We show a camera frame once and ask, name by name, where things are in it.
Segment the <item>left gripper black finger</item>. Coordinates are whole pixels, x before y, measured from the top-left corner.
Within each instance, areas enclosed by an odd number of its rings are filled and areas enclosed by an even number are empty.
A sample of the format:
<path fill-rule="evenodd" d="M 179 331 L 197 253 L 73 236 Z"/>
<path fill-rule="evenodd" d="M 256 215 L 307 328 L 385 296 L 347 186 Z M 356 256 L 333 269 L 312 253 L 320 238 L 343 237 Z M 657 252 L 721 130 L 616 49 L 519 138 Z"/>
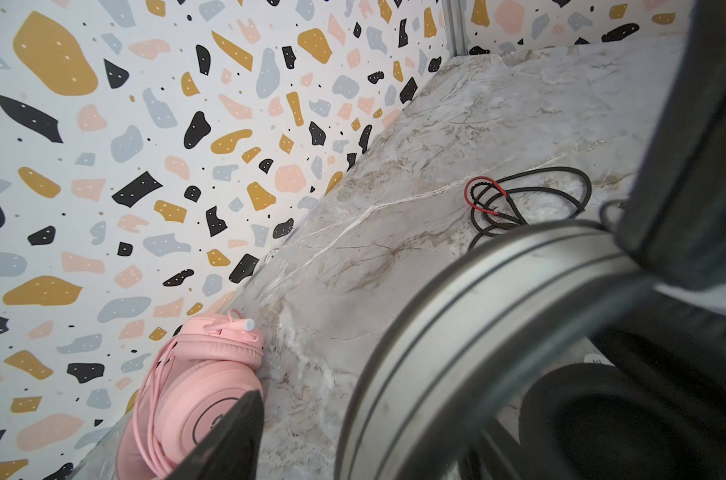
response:
<path fill-rule="evenodd" d="M 264 403 L 247 392 L 168 480 L 254 480 L 264 430 Z"/>

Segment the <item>pink headphones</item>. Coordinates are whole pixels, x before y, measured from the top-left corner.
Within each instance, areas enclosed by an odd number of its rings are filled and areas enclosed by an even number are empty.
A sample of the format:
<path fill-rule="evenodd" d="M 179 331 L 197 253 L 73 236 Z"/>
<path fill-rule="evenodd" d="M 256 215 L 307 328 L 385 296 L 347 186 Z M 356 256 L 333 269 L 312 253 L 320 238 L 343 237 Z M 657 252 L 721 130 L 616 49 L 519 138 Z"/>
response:
<path fill-rule="evenodd" d="M 264 333 L 238 311 L 188 319 L 137 391 L 116 477 L 167 478 L 244 395 L 263 392 L 264 348 Z"/>

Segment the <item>white black headphones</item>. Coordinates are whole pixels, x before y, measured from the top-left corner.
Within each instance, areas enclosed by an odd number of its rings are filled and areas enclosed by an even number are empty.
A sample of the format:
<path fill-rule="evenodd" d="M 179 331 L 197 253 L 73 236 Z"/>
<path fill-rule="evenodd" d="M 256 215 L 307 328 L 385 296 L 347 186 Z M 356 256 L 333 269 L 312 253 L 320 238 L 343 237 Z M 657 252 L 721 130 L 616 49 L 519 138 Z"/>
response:
<path fill-rule="evenodd" d="M 726 479 L 726 1 L 698 5 L 616 224 L 520 227 L 368 361 L 338 479 Z"/>

